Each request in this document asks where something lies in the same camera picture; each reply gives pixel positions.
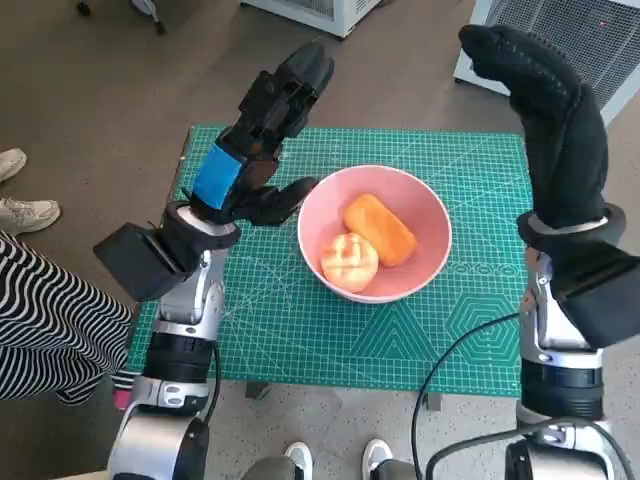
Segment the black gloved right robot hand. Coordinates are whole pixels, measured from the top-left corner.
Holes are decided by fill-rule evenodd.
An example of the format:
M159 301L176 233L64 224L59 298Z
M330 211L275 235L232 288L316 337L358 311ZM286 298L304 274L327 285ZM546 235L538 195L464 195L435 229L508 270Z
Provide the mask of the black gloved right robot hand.
M608 142L591 87L538 36L505 25L465 25L459 40L476 75L510 92L524 129L537 218L555 230L601 220Z

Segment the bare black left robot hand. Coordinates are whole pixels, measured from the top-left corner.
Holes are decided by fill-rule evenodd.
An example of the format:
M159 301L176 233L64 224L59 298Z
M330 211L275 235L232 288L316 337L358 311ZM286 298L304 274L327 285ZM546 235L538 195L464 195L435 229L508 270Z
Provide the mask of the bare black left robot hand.
M283 189L268 181L280 165L283 141L305 128L333 72L325 46L312 41L274 72L258 74L239 105L239 118L217 137L195 177L189 203L200 218L269 226L293 214L318 180L303 177Z

